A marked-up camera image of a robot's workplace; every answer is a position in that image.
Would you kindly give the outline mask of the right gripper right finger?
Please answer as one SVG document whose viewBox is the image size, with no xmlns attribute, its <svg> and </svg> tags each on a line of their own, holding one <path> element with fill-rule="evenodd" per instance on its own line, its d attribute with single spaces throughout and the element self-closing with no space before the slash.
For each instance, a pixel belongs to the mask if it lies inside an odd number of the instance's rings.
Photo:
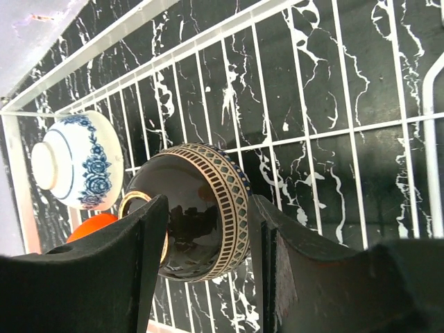
<svg viewBox="0 0 444 333">
<path fill-rule="evenodd" d="M 262 332 L 442 332 L 443 241 L 398 239 L 358 251 L 248 201 Z"/>
</svg>

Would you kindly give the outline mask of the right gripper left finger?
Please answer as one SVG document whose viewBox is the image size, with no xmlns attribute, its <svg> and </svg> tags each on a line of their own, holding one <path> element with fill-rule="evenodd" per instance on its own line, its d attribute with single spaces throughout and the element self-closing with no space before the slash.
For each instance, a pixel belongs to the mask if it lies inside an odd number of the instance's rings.
<svg viewBox="0 0 444 333">
<path fill-rule="evenodd" d="M 1 258 L 2 332 L 145 332 L 167 231 L 156 196 L 47 253 Z"/>
</svg>

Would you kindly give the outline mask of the orange bowl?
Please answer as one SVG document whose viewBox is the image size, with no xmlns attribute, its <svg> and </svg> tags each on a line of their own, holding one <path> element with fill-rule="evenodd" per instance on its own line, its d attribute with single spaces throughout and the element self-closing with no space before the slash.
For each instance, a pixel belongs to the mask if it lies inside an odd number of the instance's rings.
<svg viewBox="0 0 444 333">
<path fill-rule="evenodd" d="M 116 222 L 118 220 L 117 216 L 109 213 L 102 213 L 84 221 L 80 226 L 78 226 L 72 234 L 67 239 L 67 243 L 71 243 L 89 234 L 96 232 L 106 226 Z"/>
</svg>

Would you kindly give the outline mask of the blue floral white bowl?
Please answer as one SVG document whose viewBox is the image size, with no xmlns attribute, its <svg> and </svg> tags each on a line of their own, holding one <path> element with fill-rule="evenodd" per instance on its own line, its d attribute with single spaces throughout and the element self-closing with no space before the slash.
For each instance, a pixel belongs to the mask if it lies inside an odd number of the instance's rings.
<svg viewBox="0 0 444 333">
<path fill-rule="evenodd" d="M 121 193 L 124 159 L 118 135 L 100 112 L 57 120 L 31 151 L 37 185 L 62 204 L 106 211 Z"/>
</svg>

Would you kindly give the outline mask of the brown bowl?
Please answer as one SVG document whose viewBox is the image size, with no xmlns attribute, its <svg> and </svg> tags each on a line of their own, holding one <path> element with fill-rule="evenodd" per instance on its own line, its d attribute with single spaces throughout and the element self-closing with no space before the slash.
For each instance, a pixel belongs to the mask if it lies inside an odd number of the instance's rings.
<svg viewBox="0 0 444 333">
<path fill-rule="evenodd" d="M 238 267 L 249 251 L 248 176 L 221 149 L 187 143 L 160 151 L 130 180 L 120 218 L 157 195 L 169 202 L 160 276 L 212 280 Z"/>
</svg>

